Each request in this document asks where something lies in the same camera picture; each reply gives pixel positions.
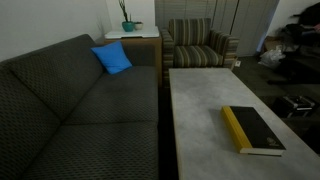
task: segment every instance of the armchair cushion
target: armchair cushion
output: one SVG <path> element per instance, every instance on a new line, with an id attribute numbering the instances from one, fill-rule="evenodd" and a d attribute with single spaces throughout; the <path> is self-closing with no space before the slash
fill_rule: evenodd
<path id="1" fill-rule="evenodd" d="M 171 19 L 169 32 L 175 45 L 206 45 L 209 40 L 211 19 Z"/>
<path id="2" fill-rule="evenodd" d="M 222 56 L 209 46 L 176 46 L 174 67 L 213 67 L 222 65 Z"/>

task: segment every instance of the blue pillow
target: blue pillow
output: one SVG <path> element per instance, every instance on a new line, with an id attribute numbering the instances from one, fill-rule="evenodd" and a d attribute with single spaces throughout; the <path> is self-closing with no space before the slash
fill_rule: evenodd
<path id="1" fill-rule="evenodd" d="M 107 68 L 109 74 L 121 72 L 132 66 L 127 56 L 124 54 L 120 41 L 102 47 L 94 47 L 91 48 L 91 50 Z"/>

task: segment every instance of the gray table top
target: gray table top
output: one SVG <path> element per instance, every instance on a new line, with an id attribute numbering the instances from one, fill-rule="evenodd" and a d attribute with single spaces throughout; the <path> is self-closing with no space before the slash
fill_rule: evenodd
<path id="1" fill-rule="evenodd" d="M 320 179 L 320 157 L 229 69 L 169 73 L 180 179 Z M 238 154 L 223 105 L 254 107 L 286 147 L 282 157 Z"/>

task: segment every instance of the striped armchair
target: striped armchair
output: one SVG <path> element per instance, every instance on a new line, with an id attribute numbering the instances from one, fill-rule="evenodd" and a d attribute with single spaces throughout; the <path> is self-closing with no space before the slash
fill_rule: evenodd
<path id="1" fill-rule="evenodd" d="M 171 19 L 162 35 L 162 78 L 169 87 L 169 68 L 233 69 L 239 40 L 210 30 L 211 19 Z"/>

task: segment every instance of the book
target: book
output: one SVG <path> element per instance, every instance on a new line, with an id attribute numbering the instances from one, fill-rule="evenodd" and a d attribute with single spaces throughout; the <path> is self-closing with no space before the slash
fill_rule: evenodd
<path id="1" fill-rule="evenodd" d="M 286 150 L 253 107 L 223 106 L 221 115 L 239 153 L 281 156 Z"/>

